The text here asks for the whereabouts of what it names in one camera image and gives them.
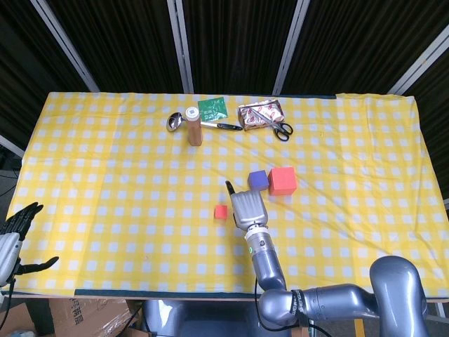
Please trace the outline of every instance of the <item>block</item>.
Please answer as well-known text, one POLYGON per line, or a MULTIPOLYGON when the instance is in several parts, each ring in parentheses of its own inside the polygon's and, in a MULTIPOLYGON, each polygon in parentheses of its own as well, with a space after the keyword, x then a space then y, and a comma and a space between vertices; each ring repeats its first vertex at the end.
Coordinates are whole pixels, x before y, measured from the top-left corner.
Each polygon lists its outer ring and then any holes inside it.
POLYGON ((215 219, 227 219, 227 206, 226 205, 217 205, 215 206, 215 219))
POLYGON ((290 195, 297 187, 295 169, 288 167, 275 167, 269 175, 270 195, 290 195))
POLYGON ((266 190, 269 187, 269 181, 265 171, 251 172, 248 176, 248 185, 252 190, 266 190))

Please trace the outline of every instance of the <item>cardboard box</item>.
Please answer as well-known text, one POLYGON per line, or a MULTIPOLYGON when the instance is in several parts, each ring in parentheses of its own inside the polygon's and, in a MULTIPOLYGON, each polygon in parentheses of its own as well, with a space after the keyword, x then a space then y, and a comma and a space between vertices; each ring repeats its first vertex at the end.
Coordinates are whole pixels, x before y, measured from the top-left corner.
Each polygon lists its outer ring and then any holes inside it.
MULTIPOLYGON (((6 312, 0 313, 0 322, 3 321, 6 312)), ((5 325, 0 331, 0 337, 7 336, 9 333, 16 330, 33 331, 36 333, 34 323, 29 316, 27 305, 25 303, 19 304, 9 310, 8 317, 6 318, 5 325)))
POLYGON ((50 299, 55 337, 116 337, 131 318, 125 300, 50 299))

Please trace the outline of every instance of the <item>red cube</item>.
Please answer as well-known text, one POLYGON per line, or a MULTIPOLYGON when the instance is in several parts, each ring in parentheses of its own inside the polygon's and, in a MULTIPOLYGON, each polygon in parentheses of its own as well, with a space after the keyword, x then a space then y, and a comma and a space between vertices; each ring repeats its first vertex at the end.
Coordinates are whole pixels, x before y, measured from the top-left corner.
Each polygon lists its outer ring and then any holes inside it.
POLYGON ((217 205, 215 206, 215 219, 227 219, 227 206, 226 205, 217 205))
POLYGON ((272 168, 268 175, 270 195, 290 195, 297 187, 292 166, 272 168))

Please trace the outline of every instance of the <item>blue cube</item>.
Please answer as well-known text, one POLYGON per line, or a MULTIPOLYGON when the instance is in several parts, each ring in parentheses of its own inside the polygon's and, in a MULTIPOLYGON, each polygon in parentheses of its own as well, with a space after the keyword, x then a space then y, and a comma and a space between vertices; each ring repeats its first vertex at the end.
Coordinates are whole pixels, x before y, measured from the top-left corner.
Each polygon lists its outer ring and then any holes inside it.
POLYGON ((256 191, 263 191, 268 189, 269 181, 265 171, 262 170, 251 172, 248 176, 248 185, 250 186, 250 189, 256 191))

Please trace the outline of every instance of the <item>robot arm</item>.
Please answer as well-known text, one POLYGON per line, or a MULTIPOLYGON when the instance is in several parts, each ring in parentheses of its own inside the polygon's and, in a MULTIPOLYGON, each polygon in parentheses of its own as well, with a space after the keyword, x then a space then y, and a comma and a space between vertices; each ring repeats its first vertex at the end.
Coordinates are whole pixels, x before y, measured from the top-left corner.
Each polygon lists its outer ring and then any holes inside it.
POLYGON ((429 335, 424 323, 427 302, 420 276, 405 258, 385 256, 373 263, 370 279, 374 293, 354 284, 287 291, 260 193, 235 193, 229 181, 226 185, 236 226, 246 232, 255 274, 265 290, 259 309, 268 322, 290 326, 298 323, 300 315, 316 320, 378 317, 381 337, 429 335))

